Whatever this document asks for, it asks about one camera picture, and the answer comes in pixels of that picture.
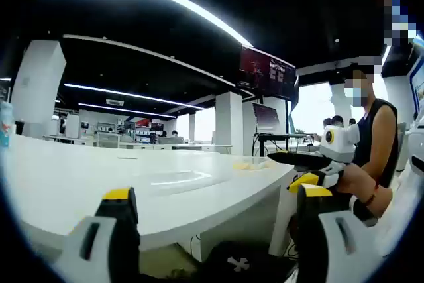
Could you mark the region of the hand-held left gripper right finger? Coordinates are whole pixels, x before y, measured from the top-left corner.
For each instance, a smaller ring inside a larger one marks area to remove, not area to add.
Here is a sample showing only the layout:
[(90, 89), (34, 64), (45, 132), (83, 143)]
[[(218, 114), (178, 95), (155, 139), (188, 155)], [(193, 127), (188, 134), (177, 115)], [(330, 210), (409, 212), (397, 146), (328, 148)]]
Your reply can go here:
[(327, 188), (300, 184), (297, 194), (298, 282), (366, 282), (391, 254), (351, 211), (323, 212)]

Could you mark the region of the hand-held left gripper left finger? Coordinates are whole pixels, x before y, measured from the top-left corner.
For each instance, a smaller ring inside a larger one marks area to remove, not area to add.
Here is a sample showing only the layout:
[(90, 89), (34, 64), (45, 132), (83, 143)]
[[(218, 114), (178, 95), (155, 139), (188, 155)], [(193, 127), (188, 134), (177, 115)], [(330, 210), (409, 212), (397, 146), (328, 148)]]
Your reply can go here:
[(133, 187), (103, 195), (95, 215), (84, 217), (64, 239), (66, 282), (134, 282), (139, 275), (140, 234)]

